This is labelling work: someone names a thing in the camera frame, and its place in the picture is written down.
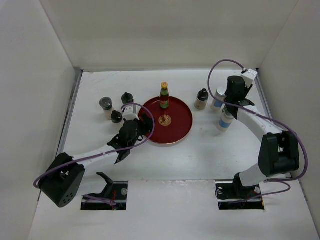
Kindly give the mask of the silver cap blue label jar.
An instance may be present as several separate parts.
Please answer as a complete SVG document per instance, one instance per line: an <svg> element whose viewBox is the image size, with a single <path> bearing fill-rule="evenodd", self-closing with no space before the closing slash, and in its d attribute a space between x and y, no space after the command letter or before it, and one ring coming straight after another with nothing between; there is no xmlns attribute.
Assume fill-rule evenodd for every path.
<svg viewBox="0 0 320 240"><path fill-rule="evenodd" d="M214 95L215 98L212 100L212 103L210 106L213 112L218 112L221 110L223 106L223 101L226 98L225 92L226 92L226 89L224 87L219 87L216 89L216 92Z"/></svg>

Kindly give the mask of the small jar black cap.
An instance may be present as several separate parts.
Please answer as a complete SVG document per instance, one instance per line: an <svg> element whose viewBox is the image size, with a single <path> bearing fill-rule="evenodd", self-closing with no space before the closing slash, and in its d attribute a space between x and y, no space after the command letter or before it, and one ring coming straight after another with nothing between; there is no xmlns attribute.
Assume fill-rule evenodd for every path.
<svg viewBox="0 0 320 240"><path fill-rule="evenodd" d="M120 111L113 110L110 118L114 124L120 124L123 121L123 114Z"/></svg>

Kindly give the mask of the red sauce bottle yellow cap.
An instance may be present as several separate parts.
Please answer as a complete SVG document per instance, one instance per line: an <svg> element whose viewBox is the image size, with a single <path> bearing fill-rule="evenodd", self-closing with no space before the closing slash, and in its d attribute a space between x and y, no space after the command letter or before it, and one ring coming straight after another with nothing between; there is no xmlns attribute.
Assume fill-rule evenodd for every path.
<svg viewBox="0 0 320 240"><path fill-rule="evenodd" d="M170 95L167 82L161 83L159 101L159 105L162 109L167 109L170 105Z"/></svg>

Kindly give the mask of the white spice jar black cap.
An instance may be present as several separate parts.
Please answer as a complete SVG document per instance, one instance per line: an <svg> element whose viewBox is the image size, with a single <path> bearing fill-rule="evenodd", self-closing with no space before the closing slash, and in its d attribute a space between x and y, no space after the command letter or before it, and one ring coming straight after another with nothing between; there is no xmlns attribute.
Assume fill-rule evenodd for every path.
<svg viewBox="0 0 320 240"><path fill-rule="evenodd" d="M134 97L131 93L125 92L122 96L121 96L121 101L122 104L124 105L125 108L128 107L132 107L133 111L136 111L136 107L134 105L132 105L132 103L135 102Z"/></svg>

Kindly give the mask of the brown spice jar black cap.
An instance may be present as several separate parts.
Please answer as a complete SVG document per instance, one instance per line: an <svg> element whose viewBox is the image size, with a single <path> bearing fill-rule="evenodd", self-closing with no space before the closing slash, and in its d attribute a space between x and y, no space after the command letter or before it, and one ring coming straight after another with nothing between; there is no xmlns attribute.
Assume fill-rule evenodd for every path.
<svg viewBox="0 0 320 240"><path fill-rule="evenodd" d="M197 94L196 101L194 103L195 108L198 110L204 110L206 108L208 99L209 93L205 88L203 88Z"/></svg>

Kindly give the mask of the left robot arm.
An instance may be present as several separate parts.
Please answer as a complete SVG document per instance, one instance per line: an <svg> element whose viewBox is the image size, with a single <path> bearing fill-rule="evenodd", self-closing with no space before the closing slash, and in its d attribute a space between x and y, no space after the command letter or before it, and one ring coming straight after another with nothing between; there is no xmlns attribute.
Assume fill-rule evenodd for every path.
<svg viewBox="0 0 320 240"><path fill-rule="evenodd" d="M36 178L33 186L44 193L57 207L68 205L77 195L86 166L105 160L116 165L125 160L131 150L144 144L144 136L151 137L155 131L155 118L143 113L134 120L126 120L119 133L102 149L80 156L59 154L49 168Z"/></svg>

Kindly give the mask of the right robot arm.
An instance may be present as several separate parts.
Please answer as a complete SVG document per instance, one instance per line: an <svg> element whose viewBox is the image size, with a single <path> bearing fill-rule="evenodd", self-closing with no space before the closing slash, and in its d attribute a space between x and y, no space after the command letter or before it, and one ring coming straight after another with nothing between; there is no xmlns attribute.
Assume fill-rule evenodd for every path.
<svg viewBox="0 0 320 240"><path fill-rule="evenodd" d="M250 91L241 76L227 79L225 111L243 123L261 142L257 164L234 176L231 184L222 188L221 200L247 199L259 183L279 174L299 169L298 140L290 131L285 131L258 113L255 104L247 99Z"/></svg>

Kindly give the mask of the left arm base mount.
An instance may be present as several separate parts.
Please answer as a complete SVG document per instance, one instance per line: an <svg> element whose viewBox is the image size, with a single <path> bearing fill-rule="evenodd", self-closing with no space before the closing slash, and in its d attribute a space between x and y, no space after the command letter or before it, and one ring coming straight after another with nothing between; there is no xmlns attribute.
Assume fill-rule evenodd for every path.
<svg viewBox="0 0 320 240"><path fill-rule="evenodd" d="M103 172L97 172L105 186L100 193L88 193L82 197L82 211L125 211L127 209L128 181L113 181Z"/></svg>

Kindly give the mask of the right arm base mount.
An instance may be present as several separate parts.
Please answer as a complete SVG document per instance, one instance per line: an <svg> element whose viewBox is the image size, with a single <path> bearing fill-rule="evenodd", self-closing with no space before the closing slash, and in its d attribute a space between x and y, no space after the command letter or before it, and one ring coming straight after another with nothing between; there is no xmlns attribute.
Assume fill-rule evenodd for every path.
<svg viewBox="0 0 320 240"><path fill-rule="evenodd" d="M264 210L260 185L242 186L237 174L233 180L215 182L219 210Z"/></svg>

